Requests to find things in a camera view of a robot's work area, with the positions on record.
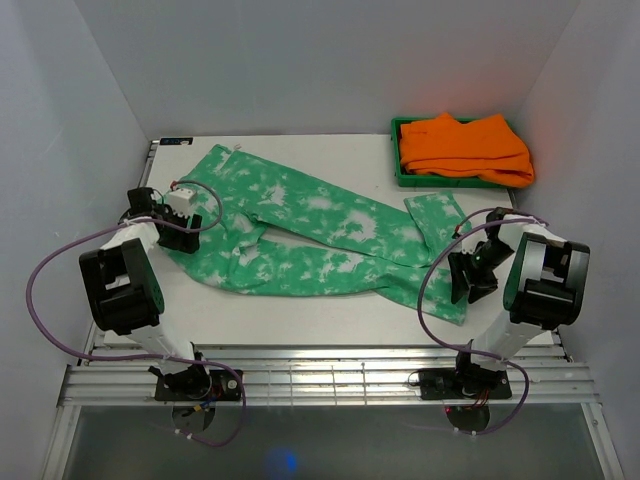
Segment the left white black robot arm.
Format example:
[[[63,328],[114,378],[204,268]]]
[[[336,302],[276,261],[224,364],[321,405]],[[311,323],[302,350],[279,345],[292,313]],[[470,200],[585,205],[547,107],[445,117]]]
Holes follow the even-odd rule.
[[[194,365],[202,355],[161,316],[164,296],[148,253],[157,245],[180,253],[199,249],[196,192],[174,187],[161,195],[150,187],[127,192],[129,208],[121,227],[100,248],[82,254],[79,266],[97,326],[134,341],[161,357],[151,372],[176,395],[205,397],[212,387],[208,368]]]

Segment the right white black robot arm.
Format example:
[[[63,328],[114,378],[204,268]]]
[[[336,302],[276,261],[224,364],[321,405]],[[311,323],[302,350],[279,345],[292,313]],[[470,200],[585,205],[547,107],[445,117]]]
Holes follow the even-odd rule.
[[[504,285],[504,312],[458,353],[451,382],[464,397],[506,384],[506,362],[530,340],[578,318],[586,286],[590,248],[551,233],[516,210],[487,212],[486,239],[471,253],[448,255],[451,301],[476,303],[498,290],[494,270],[512,259]]]

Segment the green white tie-dye trousers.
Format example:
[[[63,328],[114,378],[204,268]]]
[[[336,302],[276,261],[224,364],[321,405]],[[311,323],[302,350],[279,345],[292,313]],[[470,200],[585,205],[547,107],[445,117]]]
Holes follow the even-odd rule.
[[[171,259],[193,280],[259,296],[374,292],[460,325],[451,278],[439,265],[463,212],[449,191],[405,199],[401,209],[241,150],[214,146],[186,175],[212,188],[195,203],[209,230],[194,254]]]

